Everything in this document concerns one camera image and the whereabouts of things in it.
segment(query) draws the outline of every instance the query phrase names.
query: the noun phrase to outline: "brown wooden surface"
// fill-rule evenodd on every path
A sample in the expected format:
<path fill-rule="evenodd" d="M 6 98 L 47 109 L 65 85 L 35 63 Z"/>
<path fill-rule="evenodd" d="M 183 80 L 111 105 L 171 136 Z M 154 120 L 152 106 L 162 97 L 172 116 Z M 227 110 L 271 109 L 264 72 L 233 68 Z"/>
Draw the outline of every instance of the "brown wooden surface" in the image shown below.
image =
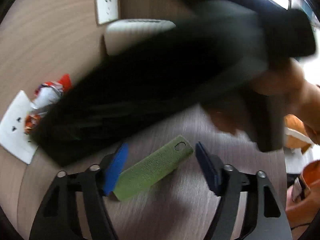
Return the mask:
<path fill-rule="evenodd" d="M 192 15 L 177 0 L 120 1 L 122 18 L 174 20 Z M 83 76 L 105 54 L 104 28 L 96 25 L 94 0 L 17 0 L 0 25 L 0 114 L 20 89 L 31 98 L 34 89 L 44 81 L 57 80 L 64 73 L 70 73 L 73 82 Z M 179 134 L 192 145 L 201 140 L 212 153 L 240 171 L 265 170 L 285 203 L 282 152 L 263 154 L 244 138 L 217 133 L 199 107 L 131 138 L 126 167 Z M 67 167 L 66 171 L 84 171 L 114 149 L 106 149 Z M 28 239 L 41 200 L 59 170 L 41 149 L 26 166 L 0 148 L 0 204 L 25 239 Z M 121 240 L 202 239 L 218 198 L 208 190 L 192 156 L 149 191 L 124 202 L 108 198 L 105 202 Z M 78 206 L 83 218 L 81 201 Z M 81 225 L 84 236 L 90 238 L 83 219 Z"/>

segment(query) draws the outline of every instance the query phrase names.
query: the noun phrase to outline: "power outlet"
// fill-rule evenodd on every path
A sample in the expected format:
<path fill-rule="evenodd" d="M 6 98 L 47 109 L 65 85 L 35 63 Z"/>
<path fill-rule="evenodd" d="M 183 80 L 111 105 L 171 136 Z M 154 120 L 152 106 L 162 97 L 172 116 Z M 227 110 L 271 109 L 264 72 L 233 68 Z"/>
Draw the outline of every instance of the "power outlet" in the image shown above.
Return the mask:
<path fill-rule="evenodd" d="M 97 22 L 104 24 L 119 18 L 118 0 L 96 0 Z"/>

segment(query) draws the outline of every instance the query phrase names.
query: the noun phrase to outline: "oval hole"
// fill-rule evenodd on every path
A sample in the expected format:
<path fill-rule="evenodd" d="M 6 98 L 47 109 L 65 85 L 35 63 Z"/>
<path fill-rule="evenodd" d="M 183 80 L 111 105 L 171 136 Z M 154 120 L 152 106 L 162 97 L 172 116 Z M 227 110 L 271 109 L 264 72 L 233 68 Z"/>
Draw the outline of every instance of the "oval hole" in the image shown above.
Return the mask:
<path fill-rule="evenodd" d="M 174 149 L 177 152 L 179 152 L 179 151 L 182 151 L 185 147 L 186 147 L 186 144 L 184 142 L 180 142 L 174 147 Z"/>

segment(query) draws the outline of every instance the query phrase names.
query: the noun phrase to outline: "green object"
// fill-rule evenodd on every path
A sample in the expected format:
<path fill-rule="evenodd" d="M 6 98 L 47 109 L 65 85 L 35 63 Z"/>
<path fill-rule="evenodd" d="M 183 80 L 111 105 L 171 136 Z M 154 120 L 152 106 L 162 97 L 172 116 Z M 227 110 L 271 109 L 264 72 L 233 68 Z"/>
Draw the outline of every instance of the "green object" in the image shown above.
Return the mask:
<path fill-rule="evenodd" d="M 193 154 L 193 148 L 181 135 L 122 172 L 113 193 L 122 201 L 164 178 Z"/>

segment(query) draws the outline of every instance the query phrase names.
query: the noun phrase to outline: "silver screw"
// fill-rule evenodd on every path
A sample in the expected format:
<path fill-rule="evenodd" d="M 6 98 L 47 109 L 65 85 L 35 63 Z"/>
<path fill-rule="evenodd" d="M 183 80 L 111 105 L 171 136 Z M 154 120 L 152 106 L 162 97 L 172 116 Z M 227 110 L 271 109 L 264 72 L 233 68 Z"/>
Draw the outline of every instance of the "silver screw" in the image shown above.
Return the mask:
<path fill-rule="evenodd" d="M 57 177 L 58 178 L 62 178 L 62 177 L 64 177 L 64 176 L 66 176 L 66 172 L 65 171 L 59 171 L 58 173 L 57 173 Z"/>
<path fill-rule="evenodd" d="M 265 174 L 264 171 L 258 171 L 258 176 L 259 176 L 260 178 L 265 178 L 267 175 Z"/>
<path fill-rule="evenodd" d="M 99 169 L 100 169 L 100 166 L 98 164 L 91 165 L 89 168 L 90 171 L 97 171 Z"/>
<path fill-rule="evenodd" d="M 225 171 L 233 171 L 233 167 L 232 167 L 231 165 L 229 165 L 229 164 L 224 165 L 223 169 L 224 169 Z"/>

